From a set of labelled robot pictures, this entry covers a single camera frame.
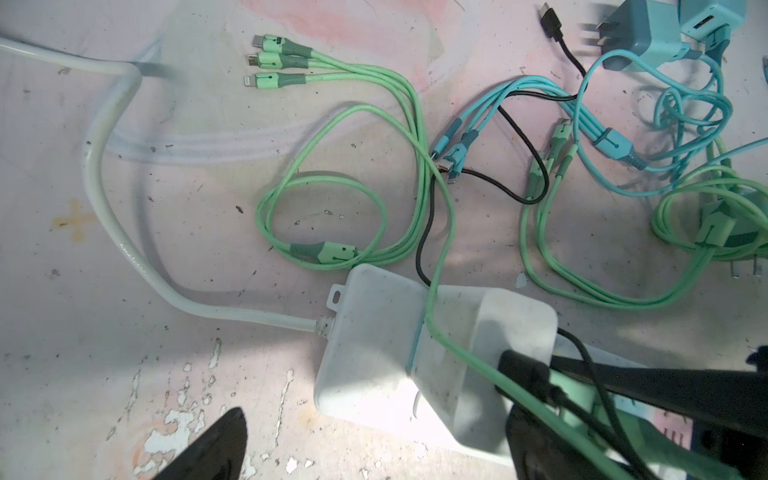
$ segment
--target cable connector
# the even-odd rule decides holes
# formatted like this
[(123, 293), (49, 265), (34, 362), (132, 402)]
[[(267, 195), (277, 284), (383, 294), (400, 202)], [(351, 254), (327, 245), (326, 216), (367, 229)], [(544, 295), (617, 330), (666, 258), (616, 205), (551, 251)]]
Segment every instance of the cable connector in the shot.
[(694, 243), (702, 247), (722, 247), (735, 226), (735, 218), (715, 211), (701, 219), (701, 228)]
[(309, 68), (310, 60), (304, 57), (260, 51), (256, 55), (248, 55), (248, 65), (268, 68), (270, 70), (282, 70), (283, 68)]
[(723, 53), (730, 45), (730, 25), (723, 25), (704, 39), (705, 55), (712, 58), (718, 65), (722, 64)]
[(634, 145), (624, 135), (608, 128), (594, 141), (594, 146), (607, 157), (623, 161), (638, 170), (644, 170), (648, 163), (634, 151)]
[(563, 147), (571, 137), (571, 133), (574, 130), (574, 126), (570, 120), (563, 120), (560, 124), (554, 128), (552, 137), (549, 140), (549, 155), (547, 161), (556, 161), (560, 157)]
[(438, 165), (448, 169), (448, 183), (456, 183), (456, 179), (464, 168), (464, 160), (467, 158), (467, 151), (472, 142), (478, 137), (477, 130), (470, 130), (462, 135), (462, 139), (451, 147), (448, 154), (445, 155)]
[(563, 161), (560, 162), (560, 167), (558, 167), (558, 172), (555, 174), (556, 177), (563, 177), (565, 175), (565, 172), (568, 170), (568, 167), (571, 166), (571, 162), (576, 158), (576, 153), (578, 152), (578, 145), (573, 144), (568, 148), (568, 151), (565, 152), (565, 156), (563, 157)]
[(544, 173), (538, 167), (538, 162), (534, 159), (531, 162), (531, 170), (528, 172), (528, 182), (525, 184), (525, 198), (534, 199), (541, 194), (541, 181), (544, 180)]
[(547, 38), (553, 38), (555, 41), (562, 40), (563, 32), (560, 31), (560, 27), (562, 27), (563, 24), (560, 23), (558, 14), (554, 13), (554, 8), (550, 8), (549, 4), (545, 2), (538, 11), (538, 14), (540, 16), (539, 21), (541, 22), (541, 27), (544, 29)]
[(445, 147), (451, 142), (451, 139), (454, 135), (456, 135), (456, 132), (459, 130), (459, 128), (462, 127), (462, 119), (461, 118), (455, 118), (451, 125), (448, 127), (448, 130), (445, 131), (442, 137), (440, 137), (440, 140), (437, 141), (437, 144), (435, 144), (435, 147), (432, 149), (429, 154), (437, 158), (440, 156), (443, 150), (445, 150)]
[(290, 252), (315, 263), (328, 264), (351, 260), (357, 255), (357, 247), (336, 242), (291, 243)]
[(287, 85), (303, 85), (306, 75), (303, 73), (257, 73), (243, 78), (246, 87), (256, 87), (260, 90), (281, 88)]
[(277, 35), (254, 35), (253, 46), (270, 53), (282, 53), (284, 55), (312, 58), (312, 49), (310, 47), (299, 45), (285, 37), (278, 37)]

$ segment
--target black plastic part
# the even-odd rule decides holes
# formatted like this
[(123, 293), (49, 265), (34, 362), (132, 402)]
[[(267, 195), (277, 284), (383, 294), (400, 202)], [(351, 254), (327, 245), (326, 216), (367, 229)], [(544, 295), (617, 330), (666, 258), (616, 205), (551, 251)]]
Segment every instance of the black plastic part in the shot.
[[(581, 360), (553, 356), (551, 367), (592, 383)], [(768, 438), (768, 373), (642, 369), (594, 365), (605, 389), (661, 409)]]
[(758, 347), (756, 352), (746, 358), (746, 364), (754, 365), (758, 372), (768, 373), (768, 346)]
[(248, 431), (239, 407), (221, 416), (154, 480), (237, 480)]
[(768, 440), (706, 422), (695, 422), (693, 434), (692, 452), (735, 467), (749, 480), (768, 478)]
[[(545, 402), (549, 389), (549, 367), (514, 350), (502, 353), (498, 360), (498, 371), (506, 375), (512, 382), (528, 390), (537, 399)], [(507, 393), (496, 386), (496, 392), (512, 400)]]
[(518, 406), (512, 407), (505, 432), (518, 480), (607, 480), (579, 451)]
[(560, 31), (562, 26), (563, 24), (560, 23), (558, 14), (554, 13), (554, 8), (549, 8), (541, 16), (541, 27), (544, 29), (547, 38), (553, 38), (555, 41), (562, 40), (563, 32)]

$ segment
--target teal power adapter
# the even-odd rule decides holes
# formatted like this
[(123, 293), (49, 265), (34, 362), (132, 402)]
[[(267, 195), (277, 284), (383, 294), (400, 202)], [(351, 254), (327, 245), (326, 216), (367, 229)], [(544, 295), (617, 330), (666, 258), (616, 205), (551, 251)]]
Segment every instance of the teal power adapter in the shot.
[[(652, 67), (683, 58), (690, 45), (680, 40), (680, 23), (675, 5), (654, 0), (626, 0), (598, 26), (598, 45), (603, 53), (628, 50)], [(632, 69), (624, 57), (603, 63), (608, 70)]]
[(739, 28), (745, 15), (746, 0), (680, 0), (680, 31), (707, 43), (718, 28)]

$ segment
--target thick white cable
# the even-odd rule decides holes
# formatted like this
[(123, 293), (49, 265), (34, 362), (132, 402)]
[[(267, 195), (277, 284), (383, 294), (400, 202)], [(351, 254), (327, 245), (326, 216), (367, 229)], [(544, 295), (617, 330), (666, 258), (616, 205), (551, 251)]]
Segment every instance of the thick white cable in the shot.
[(289, 329), (314, 332), (317, 322), (279, 313), (249, 310), (228, 306), (213, 306), (194, 302), (178, 293), (167, 281), (147, 262), (144, 256), (131, 242), (109, 206), (107, 194), (101, 181), (101, 157), (107, 147), (107, 140), (112, 129), (120, 119), (128, 104), (141, 85), (141, 73), (135, 65), (122, 61), (91, 60), (90, 58), (75, 57), (50, 51), (45, 48), (32, 47), (17, 41), (0, 38), (0, 51), (8, 51), (15, 55), (34, 58), (62, 67), (77, 70), (93, 71), (96, 73), (119, 75), (112, 86), (112, 92), (104, 105), (98, 110), (83, 145), (83, 184), (88, 201), (96, 213), (96, 217), (104, 226), (109, 237), (118, 246), (125, 258), (131, 262), (137, 272), (171, 305), (192, 315), (214, 319), (241, 320), (244, 322), (263, 323), (266, 325), (282, 326)]

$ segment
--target teal charging cable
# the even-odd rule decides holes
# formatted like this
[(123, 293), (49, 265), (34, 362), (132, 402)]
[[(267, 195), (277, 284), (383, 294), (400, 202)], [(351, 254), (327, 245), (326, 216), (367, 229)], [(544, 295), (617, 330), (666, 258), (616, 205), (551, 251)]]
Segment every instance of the teal charging cable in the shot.
[[(584, 93), (588, 82), (598, 67), (608, 58), (621, 56), (632, 60), (639, 68), (645, 70), (656, 79), (669, 85), (669, 87), (659, 97), (656, 108), (654, 109), (654, 126), (658, 129), (666, 129), (671, 126), (673, 121), (677, 122), (677, 136), (673, 148), (668, 151), (660, 152), (642, 158), (634, 150), (632, 143), (619, 131), (605, 127), (595, 117), (588, 108), (584, 106)], [(657, 69), (646, 64), (641, 58), (626, 50), (613, 50), (601, 56), (587, 71), (584, 80), (581, 83), (578, 94), (571, 101), (560, 101), (563, 110), (573, 118), (573, 137), (577, 145), (578, 154), (585, 167), (589, 170), (594, 179), (607, 190), (616, 194), (629, 197), (651, 197), (665, 194), (672, 190), (675, 182), (683, 175), (690, 164), (690, 161), (704, 150), (708, 144), (717, 138), (726, 127), (728, 120), (733, 115), (733, 105), (723, 95), (723, 75), (720, 66), (707, 56), (698, 58), (706, 63), (712, 71), (712, 76), (703, 88), (693, 89), (683, 85), (668, 76), (660, 73)], [(568, 98), (569, 94), (552, 80), (531, 75), (518, 80), (506, 82), (480, 97), (475, 103), (470, 105), (459, 115), (443, 134), (432, 153), (439, 157), (443, 151), (454, 141), (459, 131), (464, 128), (464, 133), (458, 141), (449, 148), (448, 153), (440, 160), (441, 165), (454, 172), (454, 177), (461, 173), (469, 146), (477, 138), (478, 134), (488, 124), (493, 114), (498, 110), (501, 103), (507, 96), (515, 91), (534, 89), (543, 92), (552, 97)], [(710, 111), (703, 118), (692, 118), (684, 113), (684, 107), (691, 101), (702, 101), (711, 105)], [(684, 132), (687, 126), (693, 126), (697, 129), (697, 137), (684, 143)], [(638, 170), (647, 170), (651, 173), (664, 173), (672, 171), (670, 176), (670, 185), (648, 191), (626, 190), (611, 183), (592, 163), (584, 150), (582, 136), (584, 135), (599, 151), (607, 157), (623, 161), (636, 167)], [(738, 153), (748, 151), (768, 143), (768, 138), (754, 141), (751, 144), (744, 145), (731, 152), (723, 153), (721, 158), (714, 158), (711, 164), (723, 160), (726, 157), (732, 157)], [(656, 165), (658, 162), (670, 159), (666, 165)]]

